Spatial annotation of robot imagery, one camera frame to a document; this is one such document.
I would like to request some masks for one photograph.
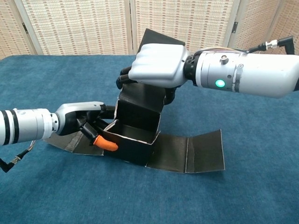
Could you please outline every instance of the robotic hand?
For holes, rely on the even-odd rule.
[[[63,104],[54,113],[47,109],[0,111],[0,145],[32,141],[10,163],[0,159],[0,167],[8,172],[33,148],[36,140],[50,138],[53,133],[63,136],[81,131],[92,145],[115,151],[118,146],[100,135],[108,125],[102,119],[113,118],[114,107],[102,102]]]
[[[287,55],[252,54],[277,46],[284,46]],[[292,37],[248,51],[211,47],[193,55],[183,45],[145,44],[116,84],[118,88],[134,82],[165,88],[164,103],[169,104],[176,88],[187,80],[203,88],[281,98],[299,90],[299,56],[294,55]]]

